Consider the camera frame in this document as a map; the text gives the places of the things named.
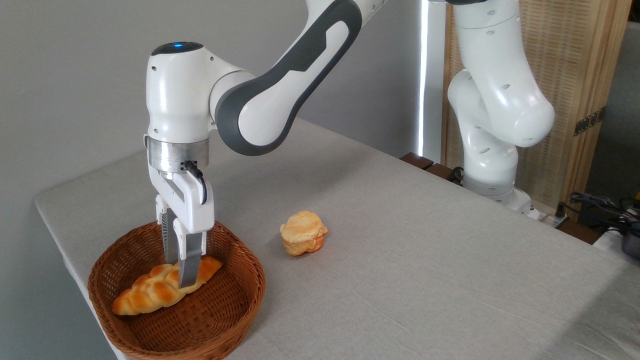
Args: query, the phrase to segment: woven basket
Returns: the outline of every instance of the woven basket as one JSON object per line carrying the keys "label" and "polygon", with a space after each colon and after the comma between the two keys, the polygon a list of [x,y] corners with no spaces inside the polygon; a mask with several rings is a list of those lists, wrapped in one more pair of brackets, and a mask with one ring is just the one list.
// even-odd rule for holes
{"label": "woven basket", "polygon": [[89,276],[89,298],[117,349],[136,359],[223,359],[240,345],[264,297],[262,266],[219,222],[207,233],[207,255],[223,266],[200,289],[136,316],[115,315],[111,303],[164,263],[160,226],[133,229],[101,255]]}

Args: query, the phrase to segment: gray wall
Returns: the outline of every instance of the gray wall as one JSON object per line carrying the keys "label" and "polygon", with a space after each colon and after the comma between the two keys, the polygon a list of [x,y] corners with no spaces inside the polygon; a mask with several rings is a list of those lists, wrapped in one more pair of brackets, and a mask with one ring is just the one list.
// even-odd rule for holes
{"label": "gray wall", "polygon": [[[414,150],[418,8],[389,1],[301,117]],[[151,50],[201,42],[260,74],[305,20],[303,0],[0,1],[0,359],[113,358],[33,197],[143,149]]]}
{"label": "gray wall", "polygon": [[614,201],[640,192],[640,23],[629,22],[587,192]]}

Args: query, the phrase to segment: bread roll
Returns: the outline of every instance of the bread roll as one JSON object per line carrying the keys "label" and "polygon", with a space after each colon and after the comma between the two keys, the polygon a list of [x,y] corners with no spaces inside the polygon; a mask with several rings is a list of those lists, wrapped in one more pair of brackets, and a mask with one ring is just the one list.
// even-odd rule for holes
{"label": "bread roll", "polygon": [[306,210],[294,214],[280,226],[282,245],[291,256],[320,250],[326,234],[327,229],[318,215]]}
{"label": "bread roll", "polygon": [[196,283],[180,289],[178,264],[158,265],[149,274],[137,278],[130,289],[123,291],[113,301],[111,310],[117,315],[138,315],[174,305],[186,294],[199,289],[221,266],[220,261],[205,256],[200,260]]}

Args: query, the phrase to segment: black cord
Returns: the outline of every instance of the black cord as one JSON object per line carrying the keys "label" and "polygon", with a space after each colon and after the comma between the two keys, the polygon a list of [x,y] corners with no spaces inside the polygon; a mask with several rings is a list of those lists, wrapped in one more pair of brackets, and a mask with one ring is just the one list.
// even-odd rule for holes
{"label": "black cord", "polygon": [[463,169],[462,167],[454,167],[453,171],[451,172],[451,175],[449,175],[448,180],[462,183],[462,177],[464,176],[464,171],[465,169]]}
{"label": "black cord", "polygon": [[569,195],[572,204],[588,204],[596,207],[615,217],[632,217],[640,220],[640,218],[627,210],[619,208],[611,201],[610,198],[604,196],[594,196],[588,193],[572,192]]}
{"label": "black cord", "polygon": [[200,169],[198,168],[198,165],[194,164],[191,160],[186,161],[184,163],[184,167],[187,169],[188,172],[191,173],[191,175],[193,175],[196,179],[200,180],[200,182],[202,183],[202,191],[203,191],[203,195],[202,195],[202,205],[204,205],[207,202],[207,183],[204,181],[204,176],[202,175],[202,171],[200,171]]}
{"label": "black cord", "polygon": [[589,215],[589,214],[587,214],[587,213],[585,213],[583,211],[573,209],[572,207],[570,207],[569,205],[567,205],[564,202],[559,202],[558,204],[562,205],[565,209],[571,210],[572,212],[577,213],[578,215],[584,216],[585,218],[587,218],[587,219],[589,219],[591,221],[599,222],[601,224],[608,225],[609,227],[614,227],[614,228],[619,229],[619,230],[624,230],[625,233],[627,231],[631,231],[632,233],[636,234],[636,232],[637,232],[637,227],[632,227],[632,226],[627,225],[628,224],[628,220],[625,221],[625,220],[621,219],[619,222],[610,222],[610,221],[602,220],[601,218],[592,217],[591,215]]}

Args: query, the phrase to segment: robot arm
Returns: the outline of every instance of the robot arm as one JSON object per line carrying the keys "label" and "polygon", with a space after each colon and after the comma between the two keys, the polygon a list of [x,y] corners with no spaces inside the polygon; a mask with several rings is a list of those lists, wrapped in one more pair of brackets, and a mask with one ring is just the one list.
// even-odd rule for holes
{"label": "robot arm", "polygon": [[302,34],[259,77],[197,43],[165,44],[152,53],[145,146],[149,176],[159,193],[156,213],[165,260],[179,263],[181,287],[195,282],[200,256],[206,252],[206,232],[214,226],[211,184],[199,170],[209,162],[209,132],[217,128],[222,140],[240,154],[256,156],[276,149],[302,104],[385,2],[307,0]]}
{"label": "robot arm", "polygon": [[541,142],[554,109],[525,57],[517,0],[487,0],[454,9],[465,70],[449,85],[464,147],[465,188],[533,218],[538,212],[515,188],[516,146]]}

